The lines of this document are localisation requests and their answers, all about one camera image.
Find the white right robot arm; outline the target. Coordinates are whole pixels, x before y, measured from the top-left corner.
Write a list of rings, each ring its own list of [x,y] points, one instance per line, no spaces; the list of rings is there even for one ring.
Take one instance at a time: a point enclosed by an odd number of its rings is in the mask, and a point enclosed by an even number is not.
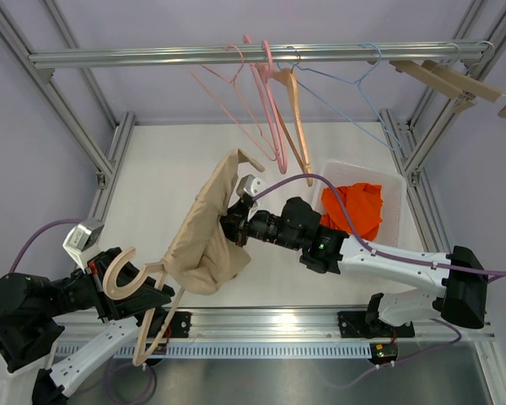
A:
[[[252,213],[252,206],[243,197],[220,219],[225,237],[237,246],[254,238],[300,251],[300,262],[316,273],[356,272],[409,286],[403,293],[371,296],[363,319],[365,337],[434,317],[456,327],[484,327],[488,277],[472,250],[455,246],[450,253],[428,253],[363,246],[355,235],[321,224],[320,214],[300,197],[288,199],[280,215]]]

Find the orange t shirt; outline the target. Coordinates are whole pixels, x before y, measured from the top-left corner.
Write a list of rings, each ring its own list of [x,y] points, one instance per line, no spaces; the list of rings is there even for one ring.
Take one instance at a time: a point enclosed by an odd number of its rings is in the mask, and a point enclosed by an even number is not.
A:
[[[355,230],[364,240],[373,241],[380,231],[383,206],[381,192],[381,185],[365,182],[337,188]],[[323,190],[321,201],[326,213],[322,215],[320,223],[328,228],[353,234],[336,194],[329,187]]]

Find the thick pink plastic hanger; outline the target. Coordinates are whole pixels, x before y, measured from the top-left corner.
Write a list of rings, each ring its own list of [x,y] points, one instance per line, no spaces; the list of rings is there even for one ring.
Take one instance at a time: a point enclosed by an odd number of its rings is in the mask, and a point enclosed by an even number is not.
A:
[[[277,118],[277,105],[273,98],[269,80],[273,73],[272,52],[266,40],[261,41],[261,49],[266,57],[264,62],[252,63],[250,70],[254,77],[260,96],[261,105],[266,115],[269,130],[272,135],[272,144],[279,172],[284,175],[288,169],[288,156],[285,145],[285,136],[280,121]]]

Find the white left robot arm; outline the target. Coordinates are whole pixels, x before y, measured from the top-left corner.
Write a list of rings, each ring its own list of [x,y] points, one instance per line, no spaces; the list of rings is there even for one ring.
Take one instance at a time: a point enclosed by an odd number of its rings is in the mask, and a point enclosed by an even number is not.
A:
[[[164,305],[175,291],[158,291],[152,278],[124,300],[111,300],[102,288],[107,267],[118,254],[111,248],[68,277],[9,273],[0,278],[0,404],[64,404],[83,382],[140,331],[159,334]],[[65,328],[56,318],[94,308],[106,328],[75,354],[50,365],[55,342]]]

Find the beige garment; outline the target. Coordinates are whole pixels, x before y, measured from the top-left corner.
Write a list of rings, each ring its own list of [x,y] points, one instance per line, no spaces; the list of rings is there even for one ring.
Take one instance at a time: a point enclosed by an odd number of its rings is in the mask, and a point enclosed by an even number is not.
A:
[[[186,215],[163,257],[164,269],[187,292],[215,294],[250,263],[242,247],[227,240],[220,218],[227,213],[243,163],[265,170],[240,148],[229,151],[217,164]]]

